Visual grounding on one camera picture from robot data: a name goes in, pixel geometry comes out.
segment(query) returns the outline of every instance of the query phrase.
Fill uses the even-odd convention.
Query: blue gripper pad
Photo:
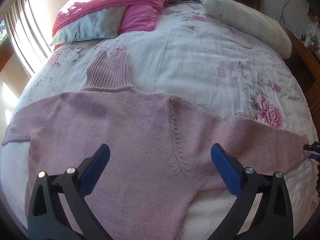
[[[110,159],[110,148],[104,144],[79,180],[79,195],[90,195]]]
[[[320,156],[319,156],[318,154],[311,153],[311,155],[309,156],[309,159],[318,160],[319,157],[320,157]]]
[[[236,170],[229,162],[227,153],[216,143],[211,147],[211,159],[216,166],[220,176],[232,195],[239,197],[242,193],[242,181]]]

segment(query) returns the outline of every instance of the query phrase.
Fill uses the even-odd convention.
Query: silver bolt
[[[44,171],[39,172],[39,174],[38,174],[39,178],[43,178],[44,176],[45,176],[45,172]]]
[[[281,172],[276,172],[276,177],[281,179],[282,178],[282,173]]]
[[[252,174],[252,173],[254,173],[254,169],[251,168],[251,167],[246,167],[245,168],[245,172],[248,173],[248,174]]]
[[[76,168],[75,168],[75,167],[69,167],[69,168],[67,168],[67,173],[68,173],[68,174],[73,174],[73,173],[75,173],[75,171],[76,171]]]

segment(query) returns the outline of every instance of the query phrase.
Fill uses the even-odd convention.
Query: ribbed collar
[[[107,52],[100,52],[87,69],[88,87],[121,88],[132,85],[129,80],[129,71],[125,52],[115,57],[107,57]]]

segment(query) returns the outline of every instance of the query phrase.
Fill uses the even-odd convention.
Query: pink sweater
[[[108,144],[110,161],[85,200],[115,240],[177,238],[196,193],[225,188],[210,158],[214,143],[267,175],[299,164],[308,143],[241,116],[222,121],[174,95],[143,93],[130,83],[125,53],[107,58],[104,51],[82,91],[19,110],[2,144],[11,141],[31,141],[26,210],[39,171],[63,173]]]

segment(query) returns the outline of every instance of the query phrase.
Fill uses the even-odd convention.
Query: floral bedspread
[[[176,94],[222,119],[243,115],[278,129],[306,134],[310,142],[317,140],[305,97],[282,58],[262,41],[205,15],[203,5],[192,2],[166,7],[152,32],[64,44],[30,82],[15,112],[41,98],[81,90],[86,69],[101,50],[109,55],[126,51],[132,83],[142,91]],[[12,158],[12,153],[21,157]],[[2,150],[0,163],[3,191],[24,225],[27,159],[28,142],[9,143]],[[15,176],[5,176],[11,174],[7,169],[12,165],[16,167]],[[315,209],[315,165],[305,160],[285,179],[298,233]],[[227,191],[197,197],[189,207],[180,239],[194,239],[195,234],[207,239],[234,200]],[[249,214],[243,229],[253,216]]]

